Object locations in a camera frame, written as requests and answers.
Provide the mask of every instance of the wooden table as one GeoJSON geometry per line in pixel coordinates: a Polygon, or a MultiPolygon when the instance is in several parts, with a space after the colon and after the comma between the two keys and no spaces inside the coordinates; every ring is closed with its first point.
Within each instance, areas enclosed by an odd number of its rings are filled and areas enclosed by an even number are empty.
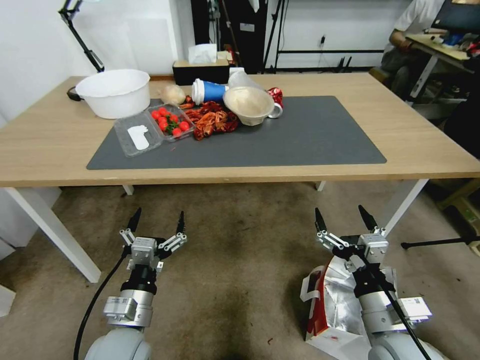
{"type": "Polygon", "coordinates": [[[468,60],[468,55],[465,51],[460,51],[457,48],[449,48],[445,47],[439,43],[436,43],[432,40],[432,37],[438,37],[439,35],[434,34],[410,34],[407,35],[406,38],[413,42],[413,48],[418,49],[426,54],[430,54],[430,60],[425,65],[425,69],[421,73],[420,77],[418,78],[415,86],[413,87],[412,91],[410,92],[410,96],[413,99],[416,99],[419,95],[420,91],[424,87],[425,83],[427,82],[430,74],[432,73],[435,65],[437,64],[438,60],[442,60],[443,62],[449,63],[456,68],[459,68],[463,71],[473,73],[473,71],[464,67],[464,61],[468,60]]]}
{"type": "MultiPolygon", "coordinates": [[[[392,229],[427,179],[480,177],[473,156],[367,73],[254,75],[284,96],[333,95],[386,157],[383,164],[87,170],[113,122],[67,98],[70,78],[0,130],[0,186],[92,282],[100,270],[32,187],[136,184],[403,181],[380,224],[392,229]]],[[[153,98],[158,83],[151,82],[153,98]]]]}

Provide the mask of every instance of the beige bowl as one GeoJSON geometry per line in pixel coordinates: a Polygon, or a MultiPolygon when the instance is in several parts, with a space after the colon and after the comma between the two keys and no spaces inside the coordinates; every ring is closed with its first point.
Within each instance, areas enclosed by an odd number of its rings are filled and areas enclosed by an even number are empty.
{"type": "Polygon", "coordinates": [[[275,108],[274,100],[266,91],[247,86],[227,90],[223,102],[247,126],[261,124],[275,108]]]}

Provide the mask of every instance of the gray carpet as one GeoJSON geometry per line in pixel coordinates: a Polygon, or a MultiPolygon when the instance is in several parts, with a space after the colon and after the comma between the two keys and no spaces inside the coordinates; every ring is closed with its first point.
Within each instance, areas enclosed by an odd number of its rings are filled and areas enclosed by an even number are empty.
{"type": "MultiPolygon", "coordinates": [[[[302,278],[330,255],[314,242],[314,207],[338,235],[365,230],[357,205],[378,215],[396,182],[65,188],[54,211],[98,264],[103,279],[121,253],[118,230],[138,206],[137,235],[169,236],[185,211],[189,242],[164,264],[151,327],[153,359],[330,359],[304,343],[309,304],[302,278]]],[[[462,244],[405,252],[400,241],[457,236],[425,195],[391,233],[386,264],[402,296],[425,297],[434,316],[417,333],[452,360],[480,352],[480,259],[462,244]]],[[[97,302],[81,356],[108,331],[107,296],[129,276],[122,266],[97,302]]],[[[88,283],[40,232],[0,262],[0,283],[17,291],[0,318],[0,359],[71,359],[79,323],[97,284],[88,283]]]]}

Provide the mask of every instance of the tissue box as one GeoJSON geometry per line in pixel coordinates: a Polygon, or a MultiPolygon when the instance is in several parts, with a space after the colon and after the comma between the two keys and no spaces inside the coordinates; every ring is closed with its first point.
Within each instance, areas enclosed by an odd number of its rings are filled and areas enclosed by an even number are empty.
{"type": "Polygon", "coordinates": [[[217,59],[212,63],[191,64],[186,60],[173,63],[173,77],[177,85],[192,85],[195,79],[217,84],[229,82],[230,65],[226,59],[217,59]]]}

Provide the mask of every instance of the clear plastic lid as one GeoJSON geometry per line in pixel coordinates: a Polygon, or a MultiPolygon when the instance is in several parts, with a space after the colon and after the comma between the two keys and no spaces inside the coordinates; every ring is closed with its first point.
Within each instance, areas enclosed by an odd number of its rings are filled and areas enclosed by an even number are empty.
{"type": "Polygon", "coordinates": [[[159,147],[165,138],[159,126],[145,111],[115,120],[113,128],[123,152],[128,157],[159,147]]]}

